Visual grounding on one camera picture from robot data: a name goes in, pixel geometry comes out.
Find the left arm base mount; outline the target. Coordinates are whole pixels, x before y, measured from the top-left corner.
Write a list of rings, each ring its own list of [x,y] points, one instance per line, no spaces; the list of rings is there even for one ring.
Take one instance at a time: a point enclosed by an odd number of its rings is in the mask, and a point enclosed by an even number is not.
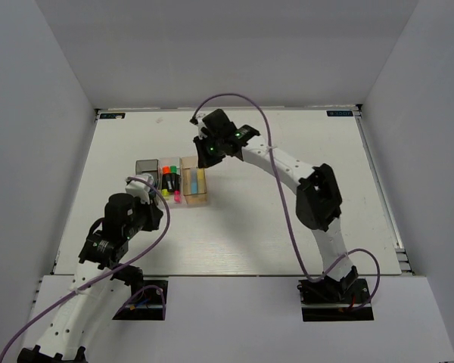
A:
[[[113,317],[116,321],[164,321],[168,296],[168,279],[144,279],[132,288],[131,297]]]

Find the pastel yellow highlighter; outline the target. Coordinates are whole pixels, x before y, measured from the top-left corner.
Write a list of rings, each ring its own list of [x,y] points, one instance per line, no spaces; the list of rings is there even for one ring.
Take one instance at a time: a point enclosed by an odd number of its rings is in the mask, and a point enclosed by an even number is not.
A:
[[[206,193],[204,169],[197,169],[197,193],[198,194]]]

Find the pastel blue highlighter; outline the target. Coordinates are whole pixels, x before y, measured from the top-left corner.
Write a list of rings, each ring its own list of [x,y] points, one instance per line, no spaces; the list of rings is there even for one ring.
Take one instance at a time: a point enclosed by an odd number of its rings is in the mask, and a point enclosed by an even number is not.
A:
[[[191,193],[192,194],[197,194],[198,189],[197,189],[197,169],[196,168],[191,168]]]

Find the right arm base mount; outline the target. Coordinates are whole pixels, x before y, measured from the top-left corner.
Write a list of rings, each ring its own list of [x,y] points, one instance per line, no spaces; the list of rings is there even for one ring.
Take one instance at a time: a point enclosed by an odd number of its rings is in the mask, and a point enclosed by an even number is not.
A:
[[[303,322],[374,321],[366,279],[359,278],[343,296],[330,293],[325,284],[300,280]]]

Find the pink black highlighter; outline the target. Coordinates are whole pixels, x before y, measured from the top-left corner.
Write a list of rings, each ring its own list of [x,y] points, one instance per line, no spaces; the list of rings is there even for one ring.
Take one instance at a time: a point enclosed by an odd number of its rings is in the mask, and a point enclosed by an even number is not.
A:
[[[181,203],[182,202],[182,195],[181,195],[181,191],[174,191],[174,201],[176,203]]]

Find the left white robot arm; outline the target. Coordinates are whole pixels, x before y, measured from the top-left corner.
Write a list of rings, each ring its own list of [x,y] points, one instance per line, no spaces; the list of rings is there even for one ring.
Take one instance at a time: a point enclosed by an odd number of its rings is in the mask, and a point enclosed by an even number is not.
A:
[[[31,320],[35,324],[55,313],[34,346],[21,349],[17,361],[85,362],[86,350],[103,324],[140,301],[146,290],[162,293],[161,287],[146,284],[143,271],[134,265],[145,251],[121,261],[131,239],[143,231],[159,230],[161,219],[170,220],[171,213],[161,210],[148,192],[110,196],[104,215],[86,236],[69,293]]]

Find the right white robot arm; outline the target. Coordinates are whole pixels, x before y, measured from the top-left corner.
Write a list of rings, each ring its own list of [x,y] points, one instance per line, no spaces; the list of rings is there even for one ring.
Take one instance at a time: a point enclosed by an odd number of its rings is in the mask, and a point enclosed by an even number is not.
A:
[[[235,157],[269,173],[280,187],[294,193],[296,216],[312,231],[322,257],[325,276],[311,283],[338,302],[351,296],[358,272],[341,234],[342,197],[333,169],[326,163],[312,166],[299,161],[273,147],[252,126],[238,128],[220,109],[190,123],[198,129],[194,144],[200,168]]]

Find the green black highlighter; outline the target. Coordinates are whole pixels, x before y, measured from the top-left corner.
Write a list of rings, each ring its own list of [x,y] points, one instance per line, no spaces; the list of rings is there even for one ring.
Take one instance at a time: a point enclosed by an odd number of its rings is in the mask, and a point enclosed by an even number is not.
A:
[[[172,165],[170,167],[170,172],[173,180],[173,187],[175,191],[180,191],[180,174],[178,172],[178,167]]]

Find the orange black highlighter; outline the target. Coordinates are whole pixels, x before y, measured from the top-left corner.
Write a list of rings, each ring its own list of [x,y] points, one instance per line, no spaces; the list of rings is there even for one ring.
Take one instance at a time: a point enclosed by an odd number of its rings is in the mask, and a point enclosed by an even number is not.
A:
[[[169,166],[164,166],[162,168],[162,189],[167,190],[169,193],[171,193],[174,190],[174,185],[173,185],[173,180],[172,180],[172,175],[171,175],[171,170]]]

